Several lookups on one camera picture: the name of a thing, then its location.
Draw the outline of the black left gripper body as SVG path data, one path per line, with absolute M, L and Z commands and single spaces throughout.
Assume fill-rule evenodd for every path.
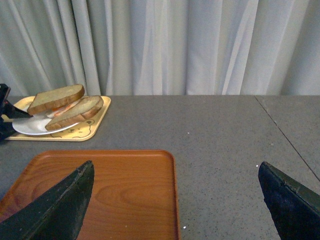
M 13 125 L 11 122 L 5 122 L 2 115 L 6 115 L 5 112 L 8 109 L 10 103 L 7 98 L 10 93 L 10 88 L 4 84 L 0 84 L 0 141 L 4 141 L 6 138 L 10 137 L 15 133 Z

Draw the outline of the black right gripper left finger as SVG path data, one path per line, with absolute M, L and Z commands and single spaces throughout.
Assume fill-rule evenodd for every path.
M 92 196 L 95 167 L 88 160 L 33 202 L 0 223 L 2 240 L 75 240 Z

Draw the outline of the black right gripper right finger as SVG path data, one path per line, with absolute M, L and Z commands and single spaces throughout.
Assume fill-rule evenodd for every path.
M 282 240 L 320 238 L 320 195 L 264 161 L 258 170 L 264 202 Z

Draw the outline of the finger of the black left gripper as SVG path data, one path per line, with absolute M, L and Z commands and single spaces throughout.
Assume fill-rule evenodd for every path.
M 10 105 L 9 118 L 10 119 L 29 119 L 33 116 L 29 113 L 15 107 L 14 105 Z

